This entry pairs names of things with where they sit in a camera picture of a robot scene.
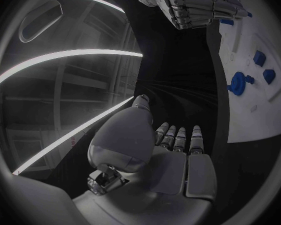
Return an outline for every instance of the white robotic hand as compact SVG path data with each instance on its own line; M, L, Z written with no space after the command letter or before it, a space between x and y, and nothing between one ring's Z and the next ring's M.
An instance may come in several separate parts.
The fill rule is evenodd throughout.
M139 0L148 7L159 6L179 30L204 28L213 20L251 16L238 0Z

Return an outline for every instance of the silver robotic hand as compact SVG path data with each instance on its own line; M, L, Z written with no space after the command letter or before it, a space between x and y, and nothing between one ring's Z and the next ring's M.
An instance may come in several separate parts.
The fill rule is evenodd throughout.
M169 128L169 124L164 122L155 131L155 145L166 148L173 152L185 152L187 142L186 129L181 127L176 137L175 135L176 127L172 125ZM198 125L193 127L188 153L189 155L204 153L203 136Z
M139 0L148 7L159 6L179 30L204 28L213 20L234 20L251 16L239 0Z

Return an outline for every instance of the robotic arm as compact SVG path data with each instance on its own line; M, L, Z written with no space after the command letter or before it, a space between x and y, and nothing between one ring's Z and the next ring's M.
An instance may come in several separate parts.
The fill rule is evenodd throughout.
M213 20L251 16L238 0L139 0L148 7L159 6L179 30L205 28Z

